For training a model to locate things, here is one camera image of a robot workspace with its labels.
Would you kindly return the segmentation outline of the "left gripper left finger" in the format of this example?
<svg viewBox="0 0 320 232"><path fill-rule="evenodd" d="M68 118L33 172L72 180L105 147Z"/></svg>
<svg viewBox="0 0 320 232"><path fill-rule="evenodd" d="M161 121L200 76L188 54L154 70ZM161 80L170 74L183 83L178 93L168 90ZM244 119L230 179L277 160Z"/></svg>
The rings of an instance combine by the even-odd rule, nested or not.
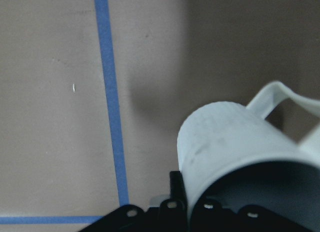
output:
<svg viewBox="0 0 320 232"><path fill-rule="evenodd" d="M187 201L180 171L169 173L170 194L147 211L127 204L83 228L82 232L185 232Z"/></svg>

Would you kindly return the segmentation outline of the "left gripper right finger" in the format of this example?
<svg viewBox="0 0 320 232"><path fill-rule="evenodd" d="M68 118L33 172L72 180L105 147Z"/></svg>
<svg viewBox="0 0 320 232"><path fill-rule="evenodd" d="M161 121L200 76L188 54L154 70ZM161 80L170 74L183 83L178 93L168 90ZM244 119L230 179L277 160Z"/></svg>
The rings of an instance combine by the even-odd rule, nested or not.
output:
<svg viewBox="0 0 320 232"><path fill-rule="evenodd" d="M193 232L309 232L262 206L249 204L234 212L216 198L202 198L193 208Z"/></svg>

